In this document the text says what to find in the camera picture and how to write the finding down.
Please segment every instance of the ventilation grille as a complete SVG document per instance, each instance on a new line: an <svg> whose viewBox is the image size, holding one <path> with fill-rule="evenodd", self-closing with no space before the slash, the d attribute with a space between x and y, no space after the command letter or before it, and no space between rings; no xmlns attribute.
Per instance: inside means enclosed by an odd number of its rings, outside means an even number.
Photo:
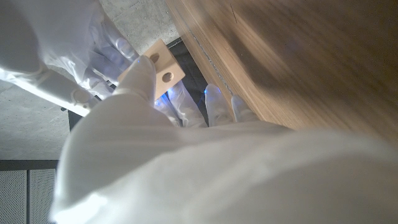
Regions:
<svg viewBox="0 0 398 224"><path fill-rule="evenodd" d="M49 222L53 200L55 169L30 171L30 223Z"/></svg>
<svg viewBox="0 0 398 224"><path fill-rule="evenodd" d="M26 170L0 171L0 223L26 223Z"/></svg>

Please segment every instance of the white sleeve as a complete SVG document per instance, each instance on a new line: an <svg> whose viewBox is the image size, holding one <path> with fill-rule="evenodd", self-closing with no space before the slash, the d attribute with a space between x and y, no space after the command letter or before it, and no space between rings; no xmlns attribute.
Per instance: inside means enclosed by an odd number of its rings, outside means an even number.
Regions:
<svg viewBox="0 0 398 224"><path fill-rule="evenodd" d="M98 105L60 160L59 223L397 218L398 156L383 142L265 122L176 128L139 95Z"/></svg>

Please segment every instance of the gloved hand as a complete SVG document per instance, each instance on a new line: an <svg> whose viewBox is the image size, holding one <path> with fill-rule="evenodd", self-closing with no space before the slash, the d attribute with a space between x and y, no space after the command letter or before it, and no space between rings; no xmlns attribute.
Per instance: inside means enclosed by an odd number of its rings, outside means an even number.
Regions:
<svg viewBox="0 0 398 224"><path fill-rule="evenodd" d="M115 94L124 93L126 89L130 89L131 91L145 92L151 91L154 89L154 82L147 84L138 84L143 82L142 80L138 80L140 75L142 77L150 75L150 72L137 72L138 70L150 69L152 66L151 62L148 61L146 57L140 57L141 64L138 63L133 65L130 68L130 73L132 73L129 79L134 81L123 81L125 84L119 87ZM154 108L158 111L162 112L164 115L168 117L168 119L172 122L174 126L183 127L183 128L205 128L207 124L205 123L205 119L200 113L198 106L188 93L187 89L184 87L183 83L180 81L175 86L170 88L168 91L168 98L166 95L163 95L155 102L152 101L152 98L148 99L151 105L154 105ZM209 84L205 90L205 103L208 113L209 119L209 127L219 126L224 124L233 123L233 118L231 117L228 111L228 104L221 94L220 89L213 85ZM245 122L245 121L258 121L258 117L254 114L247 104L242 100L242 98L238 95L234 95L231 99L234 117L236 122Z"/></svg>
<svg viewBox="0 0 398 224"><path fill-rule="evenodd" d="M33 30L41 61L64 68L77 84L102 99L112 89L94 71L117 85L118 76L138 56L96 0L16 0L12 4Z"/></svg>

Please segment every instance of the wooden board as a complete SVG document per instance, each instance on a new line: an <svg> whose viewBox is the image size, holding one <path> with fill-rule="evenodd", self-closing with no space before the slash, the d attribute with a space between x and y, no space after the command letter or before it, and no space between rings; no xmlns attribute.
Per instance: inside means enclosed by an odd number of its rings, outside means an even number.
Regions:
<svg viewBox="0 0 398 224"><path fill-rule="evenodd" d="M162 39L156 41L143 55L149 57L155 65L155 100L157 100L169 88L177 84L185 76L185 73ZM119 82L122 81L126 74L127 72L120 74L118 77Z"/></svg>
<svg viewBox="0 0 398 224"><path fill-rule="evenodd" d="M208 83L263 120L398 145L394 1L166 0Z"/></svg>

